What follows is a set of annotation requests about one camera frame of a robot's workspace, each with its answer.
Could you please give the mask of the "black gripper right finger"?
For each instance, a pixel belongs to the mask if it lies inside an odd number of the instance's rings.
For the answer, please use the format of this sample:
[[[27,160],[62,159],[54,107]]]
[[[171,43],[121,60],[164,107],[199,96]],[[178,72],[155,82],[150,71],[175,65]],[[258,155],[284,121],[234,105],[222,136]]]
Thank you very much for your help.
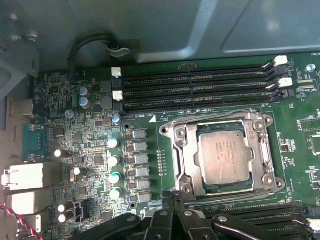
[[[216,197],[180,206],[178,219],[190,240],[314,239],[314,207],[300,201]]]

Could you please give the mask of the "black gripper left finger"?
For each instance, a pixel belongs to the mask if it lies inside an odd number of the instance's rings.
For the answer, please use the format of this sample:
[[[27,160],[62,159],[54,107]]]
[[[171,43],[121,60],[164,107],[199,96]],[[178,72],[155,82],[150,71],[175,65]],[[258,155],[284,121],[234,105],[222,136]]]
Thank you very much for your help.
[[[125,213],[72,237],[73,240],[170,240],[176,191],[162,193],[162,209],[148,211],[144,218]]]

